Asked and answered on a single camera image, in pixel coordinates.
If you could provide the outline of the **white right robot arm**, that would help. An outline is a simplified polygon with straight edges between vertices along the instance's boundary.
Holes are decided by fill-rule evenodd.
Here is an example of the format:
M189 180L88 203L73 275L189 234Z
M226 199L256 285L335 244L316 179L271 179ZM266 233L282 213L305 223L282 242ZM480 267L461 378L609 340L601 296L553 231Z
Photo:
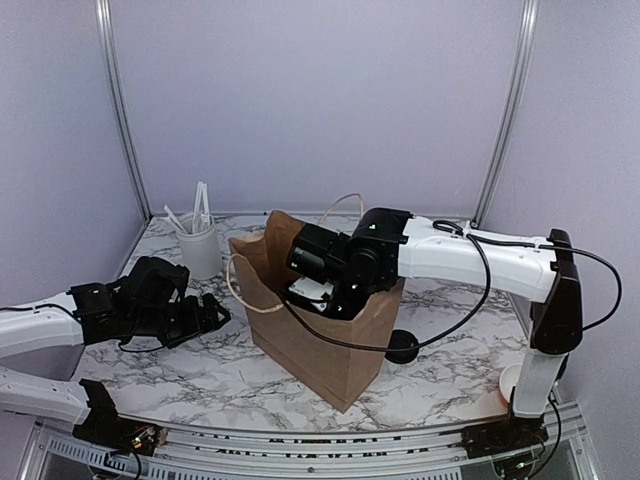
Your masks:
M544 412L563 365L583 338L582 294L568 234L475 233L446 220L373 208L350 234L306 223L286 266L298 279L279 292L283 306L351 321L370 297L401 279L436 279L511 293L531 303L531 331L505 419L466 427L468 458L506 453L548 439Z

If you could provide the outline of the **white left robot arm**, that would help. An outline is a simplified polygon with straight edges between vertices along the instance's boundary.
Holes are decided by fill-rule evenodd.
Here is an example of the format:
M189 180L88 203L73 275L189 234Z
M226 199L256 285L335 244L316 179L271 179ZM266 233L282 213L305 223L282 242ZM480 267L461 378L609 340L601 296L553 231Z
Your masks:
M61 346L90 346L136 337L152 338L173 349L217 331L231 319L212 295L186 293L189 270L158 257L139 258L131 271L108 283L88 283L30 305L1 310L1 355ZM127 454L150 456L162 427L121 416L99 381L57 381L1 371L1 408L58 420L74 437Z

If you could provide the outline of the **brown paper bag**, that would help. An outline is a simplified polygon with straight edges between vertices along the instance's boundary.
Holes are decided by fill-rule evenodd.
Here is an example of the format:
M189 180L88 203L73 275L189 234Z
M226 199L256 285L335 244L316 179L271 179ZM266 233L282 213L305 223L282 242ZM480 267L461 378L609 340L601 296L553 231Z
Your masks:
M326 318L280 299L301 278L289 268L288 253L304 222L275 210L264 230L229 240L228 269L235 270L239 289L230 293L245 306L253 342L276 363L341 413L378 376L382 352L350 349L325 342L294 318L299 315L315 331L335 340L387 347L397 318L404 281L368 297L352 320Z

